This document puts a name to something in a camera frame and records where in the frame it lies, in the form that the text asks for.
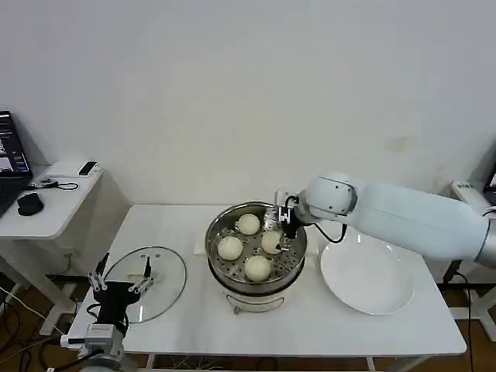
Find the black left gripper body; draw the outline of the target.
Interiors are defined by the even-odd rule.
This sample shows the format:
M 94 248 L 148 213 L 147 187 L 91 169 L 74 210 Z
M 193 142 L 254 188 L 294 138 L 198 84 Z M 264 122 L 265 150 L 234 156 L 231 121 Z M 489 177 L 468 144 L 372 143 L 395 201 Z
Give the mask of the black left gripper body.
M 107 281 L 105 290 L 93 290 L 94 299 L 99 304 L 97 324 L 126 324 L 126 309 L 136 303 L 136 292 L 130 290 L 132 286 L 130 282 Z

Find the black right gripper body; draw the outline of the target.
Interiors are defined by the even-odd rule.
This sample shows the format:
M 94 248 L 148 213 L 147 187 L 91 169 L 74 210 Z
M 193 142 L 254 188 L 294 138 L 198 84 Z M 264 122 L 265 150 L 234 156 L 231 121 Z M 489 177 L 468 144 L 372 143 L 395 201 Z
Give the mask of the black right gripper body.
M 286 238 L 295 239 L 299 229 L 299 221 L 296 218 L 295 211 L 292 207 L 277 207 L 278 225 Z

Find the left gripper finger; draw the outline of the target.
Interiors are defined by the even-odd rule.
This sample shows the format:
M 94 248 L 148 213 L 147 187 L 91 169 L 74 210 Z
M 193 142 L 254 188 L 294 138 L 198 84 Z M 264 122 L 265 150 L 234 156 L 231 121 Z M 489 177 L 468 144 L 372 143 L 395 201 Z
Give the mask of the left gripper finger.
M 92 272 L 88 273 L 88 280 L 93 291 L 105 291 L 107 289 L 107 285 L 102 275 L 104 273 L 108 257 L 109 253 L 106 253 L 98 262 L 96 268 Z
M 141 282 L 134 284 L 128 289 L 128 292 L 133 292 L 133 293 L 142 293 L 147 290 L 147 288 L 152 284 L 153 278 L 152 278 L 152 267 L 150 264 L 150 257 L 147 257 L 146 259 L 146 265 L 145 269 L 143 272 L 143 279 Z

